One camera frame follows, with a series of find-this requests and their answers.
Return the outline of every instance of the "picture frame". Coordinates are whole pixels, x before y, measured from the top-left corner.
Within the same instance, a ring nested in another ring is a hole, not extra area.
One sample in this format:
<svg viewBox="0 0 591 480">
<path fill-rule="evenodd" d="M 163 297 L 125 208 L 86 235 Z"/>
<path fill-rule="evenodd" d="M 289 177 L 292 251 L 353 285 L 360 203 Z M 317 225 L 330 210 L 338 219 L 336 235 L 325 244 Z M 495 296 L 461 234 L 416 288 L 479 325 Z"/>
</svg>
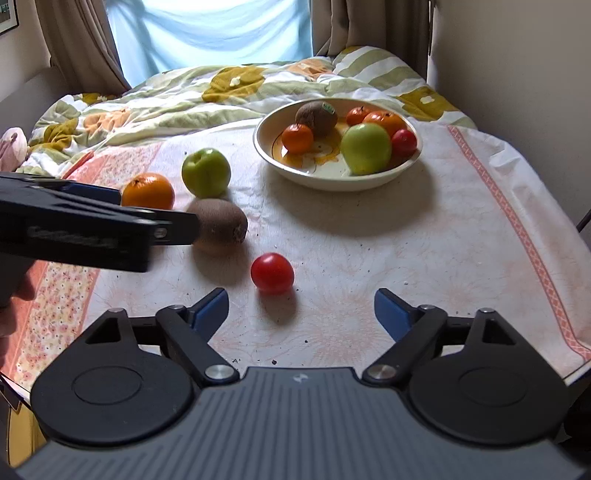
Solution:
<svg viewBox="0 0 591 480">
<path fill-rule="evenodd" d="M 17 0 L 0 0 L 0 35 L 18 26 Z"/>
</svg>

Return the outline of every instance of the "green apple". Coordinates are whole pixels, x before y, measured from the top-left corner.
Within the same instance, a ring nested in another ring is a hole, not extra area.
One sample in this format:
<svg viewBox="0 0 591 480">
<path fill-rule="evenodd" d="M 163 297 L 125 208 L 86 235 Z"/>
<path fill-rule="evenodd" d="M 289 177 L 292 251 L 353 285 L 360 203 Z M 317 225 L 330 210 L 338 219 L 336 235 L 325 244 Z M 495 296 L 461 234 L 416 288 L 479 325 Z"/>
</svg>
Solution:
<svg viewBox="0 0 591 480">
<path fill-rule="evenodd" d="M 199 198 L 219 197 L 230 183 L 230 164 L 215 148 L 202 148 L 183 162 L 183 182 Z"/>
<path fill-rule="evenodd" d="M 392 156 L 392 143 L 384 127 L 359 124 L 345 132 L 340 151 L 353 174 L 369 175 L 386 168 Z"/>
</svg>

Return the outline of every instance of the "hand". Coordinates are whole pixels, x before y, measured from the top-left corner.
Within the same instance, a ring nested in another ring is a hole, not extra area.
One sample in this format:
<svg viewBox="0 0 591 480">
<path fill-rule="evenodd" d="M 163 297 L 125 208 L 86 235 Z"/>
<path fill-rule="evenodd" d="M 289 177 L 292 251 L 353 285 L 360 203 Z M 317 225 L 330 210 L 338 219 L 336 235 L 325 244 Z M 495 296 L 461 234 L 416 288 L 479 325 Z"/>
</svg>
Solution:
<svg viewBox="0 0 591 480">
<path fill-rule="evenodd" d="M 22 300 L 33 300 L 35 298 L 35 287 L 33 287 L 28 274 L 23 278 L 14 296 Z M 16 329 L 17 316 L 11 302 L 8 307 L 0 310 L 0 367 L 4 365 L 4 358 L 8 352 L 8 338 Z"/>
</svg>

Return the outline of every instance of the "pink floral border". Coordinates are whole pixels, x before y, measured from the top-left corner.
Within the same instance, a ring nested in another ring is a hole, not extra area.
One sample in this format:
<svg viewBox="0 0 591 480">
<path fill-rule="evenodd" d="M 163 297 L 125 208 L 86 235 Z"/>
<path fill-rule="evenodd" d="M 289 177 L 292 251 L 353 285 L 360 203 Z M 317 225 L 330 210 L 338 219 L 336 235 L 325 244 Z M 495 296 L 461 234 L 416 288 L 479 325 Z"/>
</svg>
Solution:
<svg viewBox="0 0 591 480">
<path fill-rule="evenodd" d="M 146 171 L 160 147 L 161 143 L 107 148 L 80 162 L 69 179 L 120 188 Z M 7 377 L 29 390 L 37 375 L 80 335 L 99 273 L 100 269 L 78 265 L 35 263 L 31 275 L 37 298 L 15 300 L 17 332 L 2 368 Z"/>
<path fill-rule="evenodd" d="M 507 216 L 507 219 L 515 230 L 517 237 L 519 237 L 519 240 L 523 244 L 525 252 L 530 258 L 531 264 L 534 267 L 534 270 L 540 279 L 540 283 L 542 284 L 542 288 L 546 293 L 546 297 L 550 302 L 550 307 L 554 312 L 554 316 L 556 317 L 556 321 L 558 322 L 558 326 L 565 343 L 573 352 L 578 353 L 585 361 L 590 360 L 591 350 L 582 345 L 576 339 L 573 332 L 573 327 L 569 321 L 569 316 L 566 313 L 558 292 L 556 291 L 556 287 L 554 282 L 552 282 L 552 278 L 548 273 L 548 269 L 546 269 L 540 254 L 536 250 L 533 242 L 531 241 L 530 235 L 525 230 L 523 223 L 521 223 L 521 220 L 515 213 L 515 210 L 513 210 L 513 207 L 505 195 L 501 192 L 500 188 L 495 183 L 491 175 L 486 171 L 486 168 L 484 168 L 482 162 L 474 154 L 460 130 L 453 126 L 449 126 L 447 129 L 449 130 L 453 139 L 456 141 L 457 146 L 460 148 L 467 161 L 470 162 L 470 164 L 476 169 L 476 172 L 478 175 L 480 175 L 480 178 L 492 193 L 496 202 L 499 204 L 499 207 L 501 207 L 501 210 L 503 210 L 504 214 Z"/>
</svg>

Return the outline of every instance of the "tangerine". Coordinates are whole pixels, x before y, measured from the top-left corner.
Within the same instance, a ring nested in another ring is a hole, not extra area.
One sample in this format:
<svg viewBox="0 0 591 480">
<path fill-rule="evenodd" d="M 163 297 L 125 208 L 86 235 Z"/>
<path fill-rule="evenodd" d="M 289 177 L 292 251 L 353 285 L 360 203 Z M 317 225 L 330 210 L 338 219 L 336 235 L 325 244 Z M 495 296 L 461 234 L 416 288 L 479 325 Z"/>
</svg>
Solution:
<svg viewBox="0 0 591 480">
<path fill-rule="evenodd" d="M 314 143 L 314 134 L 310 127 L 302 124 L 291 124 L 281 134 L 283 146 L 289 153 L 300 155 L 306 153 Z"/>
<path fill-rule="evenodd" d="M 121 205 L 171 210 L 174 205 L 174 189 L 160 173 L 141 173 L 123 189 Z"/>
<path fill-rule="evenodd" d="M 387 110 L 376 110 L 375 112 L 369 113 L 364 119 L 363 123 L 375 123 L 383 127 L 390 138 L 398 131 L 407 127 L 406 122 L 400 115 Z"/>
<path fill-rule="evenodd" d="M 368 116 L 369 109 L 364 106 L 356 106 L 347 113 L 347 125 L 352 127 L 363 122 L 363 119 Z"/>
</svg>

